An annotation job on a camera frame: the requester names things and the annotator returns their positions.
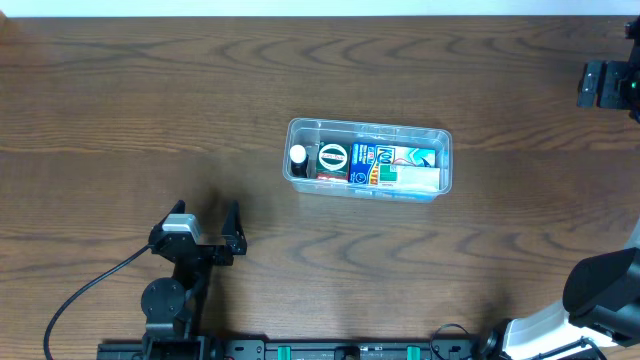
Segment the green Zam-Buk box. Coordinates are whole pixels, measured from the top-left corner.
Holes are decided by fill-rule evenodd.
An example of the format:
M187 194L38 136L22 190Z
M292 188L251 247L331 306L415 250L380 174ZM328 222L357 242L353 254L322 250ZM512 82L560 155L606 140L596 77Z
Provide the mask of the green Zam-Buk box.
M347 144L321 142L316 160L316 176L334 174L349 179L351 147Z

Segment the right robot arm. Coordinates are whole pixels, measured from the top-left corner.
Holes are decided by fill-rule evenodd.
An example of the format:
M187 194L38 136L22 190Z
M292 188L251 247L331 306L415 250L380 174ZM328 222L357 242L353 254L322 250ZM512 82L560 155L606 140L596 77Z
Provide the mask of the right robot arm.
M639 119L639 62L591 61L577 105L627 110ZM615 252L580 261L562 299L492 330L486 359L603 359L608 347L639 343L639 229Z

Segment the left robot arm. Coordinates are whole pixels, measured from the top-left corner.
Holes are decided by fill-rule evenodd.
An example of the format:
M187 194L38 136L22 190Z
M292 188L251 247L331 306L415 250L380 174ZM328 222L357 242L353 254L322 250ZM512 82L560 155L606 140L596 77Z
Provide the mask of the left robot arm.
M230 204L221 230L222 244L203 244L200 236L197 218L186 212L182 200L150 232L151 253L170 261L174 270L170 277L152 281L141 296L141 309L146 316L144 360L224 357L221 342L201 335L199 326L212 269L231 266L236 255L247 252L239 204Z

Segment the dark syrup bottle white cap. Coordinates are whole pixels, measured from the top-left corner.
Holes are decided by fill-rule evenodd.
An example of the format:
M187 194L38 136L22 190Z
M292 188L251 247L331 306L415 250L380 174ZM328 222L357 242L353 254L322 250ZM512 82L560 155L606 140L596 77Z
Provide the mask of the dark syrup bottle white cap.
M306 178L308 154L306 148L296 144L289 149L291 173L295 177Z

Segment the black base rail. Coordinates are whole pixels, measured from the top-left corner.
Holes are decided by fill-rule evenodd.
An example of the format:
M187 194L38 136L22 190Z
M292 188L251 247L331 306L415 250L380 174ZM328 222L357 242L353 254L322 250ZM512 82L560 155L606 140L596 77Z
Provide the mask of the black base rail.
M97 360L465 360L486 357L480 352L478 342L454 338L433 342L286 342L199 337L100 344L96 355Z

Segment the red Panadol ActiFast box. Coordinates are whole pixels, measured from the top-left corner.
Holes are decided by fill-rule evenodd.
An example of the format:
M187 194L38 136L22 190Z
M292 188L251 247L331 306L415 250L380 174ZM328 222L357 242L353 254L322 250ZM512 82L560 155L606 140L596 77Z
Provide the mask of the red Panadol ActiFast box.
M334 174L319 174L316 176L316 179L320 181L329 181L336 183L349 183L348 177L338 176Z

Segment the white green medicine box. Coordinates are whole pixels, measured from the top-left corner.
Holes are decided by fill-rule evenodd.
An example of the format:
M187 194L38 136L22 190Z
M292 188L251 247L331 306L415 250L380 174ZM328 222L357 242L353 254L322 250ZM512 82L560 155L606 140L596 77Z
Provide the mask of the white green medicine box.
M438 191L440 170L430 167L381 165L378 185L392 188Z

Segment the blue Kool Fever box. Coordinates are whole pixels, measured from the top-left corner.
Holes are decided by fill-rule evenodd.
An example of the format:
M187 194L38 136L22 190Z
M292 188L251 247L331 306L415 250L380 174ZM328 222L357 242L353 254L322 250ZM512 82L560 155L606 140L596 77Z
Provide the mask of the blue Kool Fever box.
M349 182L379 186L381 165L436 167L436 151L396 145L357 142L352 146Z

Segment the clear plastic container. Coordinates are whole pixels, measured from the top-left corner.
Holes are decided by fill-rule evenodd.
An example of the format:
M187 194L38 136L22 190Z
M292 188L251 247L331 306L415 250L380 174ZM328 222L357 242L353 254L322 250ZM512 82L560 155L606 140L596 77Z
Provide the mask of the clear plastic container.
M353 144L357 142L433 149L436 151L436 167L440 170L440 189L430 192L317 180L315 167L321 142L347 144L351 147L351 152ZM295 177L291 173L289 149L296 144L304 146L308 154L306 178ZM453 138L444 129L295 118L288 128L282 173L298 192L429 203L438 196L449 193L452 188Z

